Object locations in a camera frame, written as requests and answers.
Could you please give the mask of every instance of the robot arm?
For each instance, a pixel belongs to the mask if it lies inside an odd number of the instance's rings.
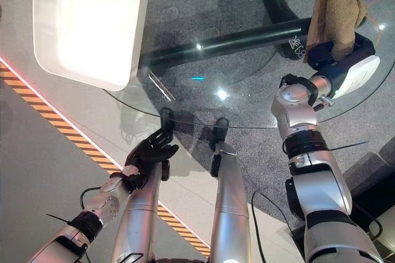
[[[340,70],[326,65],[309,80],[287,75],[276,92],[272,113],[292,175],[286,181],[288,204],[306,222],[306,262],[382,262],[367,234],[348,216],[351,194],[316,116],[317,106],[331,106],[331,98],[361,87],[379,61],[356,55]]]
[[[134,190],[144,187],[155,162],[168,165],[167,159],[177,151],[168,145],[172,132],[159,129],[142,141],[127,157],[122,172],[110,179],[93,196],[86,207],[68,225],[63,226],[28,262],[79,262],[99,232],[118,216],[119,207]]]

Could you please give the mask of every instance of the floor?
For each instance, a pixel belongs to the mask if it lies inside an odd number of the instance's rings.
[[[63,224],[45,214],[71,220],[81,211],[80,193],[104,183],[108,173],[2,81],[0,91],[1,260],[25,262]],[[119,221],[103,229],[90,247],[92,262],[110,261]],[[204,259],[159,218],[154,252]]]

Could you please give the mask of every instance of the orange striped tape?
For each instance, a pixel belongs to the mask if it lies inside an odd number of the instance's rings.
[[[95,145],[76,126],[67,120],[58,110],[50,105],[37,93],[21,76],[19,76],[6,62],[0,60],[0,77],[16,93],[18,93],[32,108],[39,112],[49,123],[72,141],[79,149],[99,164],[106,172],[119,172],[120,166],[103,150]],[[197,234],[188,228],[176,215],[171,213],[161,202],[157,215],[181,235],[189,244],[203,256],[210,256],[210,248]]]

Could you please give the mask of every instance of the white plastic bin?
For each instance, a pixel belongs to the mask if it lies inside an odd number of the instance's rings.
[[[148,0],[33,0],[36,60],[111,91],[137,73]]]

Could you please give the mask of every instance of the beige towel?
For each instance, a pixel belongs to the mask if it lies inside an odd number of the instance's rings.
[[[333,59],[340,61],[345,58],[354,46],[355,29],[366,14],[364,0],[315,0],[305,62],[311,47],[328,41],[333,42]]]

